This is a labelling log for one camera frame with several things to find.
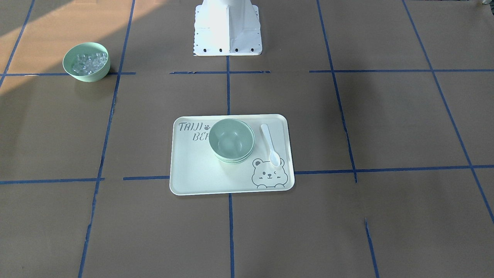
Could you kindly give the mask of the green bowl on tray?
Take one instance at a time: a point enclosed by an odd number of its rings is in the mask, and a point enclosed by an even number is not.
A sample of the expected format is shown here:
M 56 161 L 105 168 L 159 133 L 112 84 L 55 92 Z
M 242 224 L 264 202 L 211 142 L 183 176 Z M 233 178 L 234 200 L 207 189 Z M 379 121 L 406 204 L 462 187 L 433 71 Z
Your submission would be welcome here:
M 250 155 L 247 155 L 247 156 L 244 156 L 242 158 L 239 158 L 237 160 L 231 160 L 231 159 L 226 159 L 224 157 L 221 157 L 221 156 L 217 156 L 217 158 L 223 162 L 223 163 L 227 163 L 227 164 L 239 164 L 239 163 L 242 163 L 244 162 L 245 160 L 247 160 L 247 158 L 249 158 Z

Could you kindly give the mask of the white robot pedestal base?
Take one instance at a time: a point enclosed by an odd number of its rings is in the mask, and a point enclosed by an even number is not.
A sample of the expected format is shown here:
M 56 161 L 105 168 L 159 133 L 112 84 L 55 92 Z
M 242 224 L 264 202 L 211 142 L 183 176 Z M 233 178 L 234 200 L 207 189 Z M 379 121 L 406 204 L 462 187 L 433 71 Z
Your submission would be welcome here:
M 250 0 L 204 0 L 195 7 L 193 54 L 261 55 L 258 6 Z

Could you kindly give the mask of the pale green bear tray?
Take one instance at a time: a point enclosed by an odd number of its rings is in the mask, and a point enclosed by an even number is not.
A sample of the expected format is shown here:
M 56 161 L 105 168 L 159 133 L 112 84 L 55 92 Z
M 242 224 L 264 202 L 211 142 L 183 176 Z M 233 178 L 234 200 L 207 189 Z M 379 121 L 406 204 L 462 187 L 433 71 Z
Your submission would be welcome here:
M 173 124 L 169 186 L 176 195 L 235 192 L 286 191 L 295 183 L 293 158 L 286 118 L 279 114 L 230 115 L 247 123 L 254 132 L 255 146 L 249 158 L 239 164 L 221 162 L 209 145 L 212 125 L 226 115 L 183 116 Z M 269 160 L 269 149 L 261 132 L 267 124 L 281 166 Z

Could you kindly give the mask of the green bowl with ice cubes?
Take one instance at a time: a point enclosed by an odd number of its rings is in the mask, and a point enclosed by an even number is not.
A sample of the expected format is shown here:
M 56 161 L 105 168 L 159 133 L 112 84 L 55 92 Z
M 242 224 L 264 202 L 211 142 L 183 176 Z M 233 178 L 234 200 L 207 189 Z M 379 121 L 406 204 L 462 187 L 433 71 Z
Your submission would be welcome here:
M 109 74 L 111 60 L 102 44 L 85 42 L 67 51 L 62 64 L 65 72 L 75 79 L 92 83 Z

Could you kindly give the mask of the white plastic spoon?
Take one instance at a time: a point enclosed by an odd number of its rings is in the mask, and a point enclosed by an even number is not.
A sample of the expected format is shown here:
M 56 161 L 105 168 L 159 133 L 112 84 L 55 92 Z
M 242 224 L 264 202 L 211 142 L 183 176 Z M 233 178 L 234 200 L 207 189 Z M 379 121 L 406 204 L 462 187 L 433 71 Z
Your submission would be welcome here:
M 268 149 L 269 149 L 270 163 L 274 167 L 280 167 L 282 164 L 281 157 L 279 156 L 279 153 L 277 153 L 277 151 L 275 151 L 275 148 L 273 145 L 273 140 L 271 137 L 271 133 L 270 133 L 270 130 L 269 130 L 269 127 L 267 124 L 261 124 L 261 132 L 265 138 L 266 144 L 267 144 Z

